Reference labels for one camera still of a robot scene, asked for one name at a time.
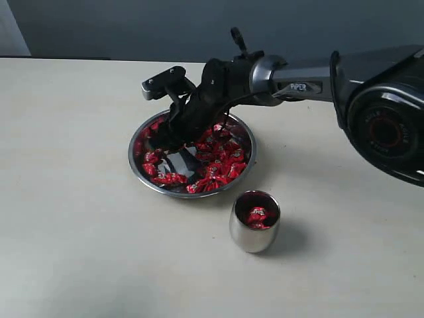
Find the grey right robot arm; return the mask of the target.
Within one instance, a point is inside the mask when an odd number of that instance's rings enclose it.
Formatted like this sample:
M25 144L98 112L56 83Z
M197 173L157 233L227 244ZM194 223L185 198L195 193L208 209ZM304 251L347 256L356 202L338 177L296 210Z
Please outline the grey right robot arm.
M210 59L199 85L180 66L142 83L145 99L172 100L152 146L178 148L193 142L237 105L323 101L333 104L339 127L363 159L399 180L423 185L421 45L288 62L249 52L237 28L231 36L240 54L229 61Z

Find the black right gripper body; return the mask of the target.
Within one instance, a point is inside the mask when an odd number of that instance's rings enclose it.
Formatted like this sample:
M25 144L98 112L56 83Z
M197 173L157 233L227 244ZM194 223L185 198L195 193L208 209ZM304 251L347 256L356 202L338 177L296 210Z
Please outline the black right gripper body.
M238 59L209 60L203 68L201 83L182 106L170 108L168 119L160 127L168 127L172 146L195 142L226 110L237 105L255 105L250 91L249 75L253 63Z

